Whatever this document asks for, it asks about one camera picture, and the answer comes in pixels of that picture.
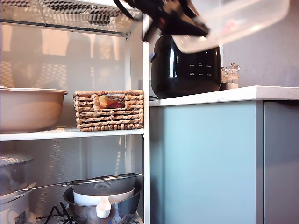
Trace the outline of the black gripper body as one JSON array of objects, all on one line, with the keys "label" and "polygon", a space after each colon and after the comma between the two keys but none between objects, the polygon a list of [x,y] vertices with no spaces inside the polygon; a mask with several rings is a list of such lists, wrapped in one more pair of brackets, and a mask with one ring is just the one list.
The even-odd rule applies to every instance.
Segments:
[{"label": "black gripper body", "polygon": [[183,15],[183,9],[178,0],[127,0],[126,3],[152,19],[148,30],[143,35],[144,42],[150,42],[155,32],[160,30],[160,17],[167,14]]}]

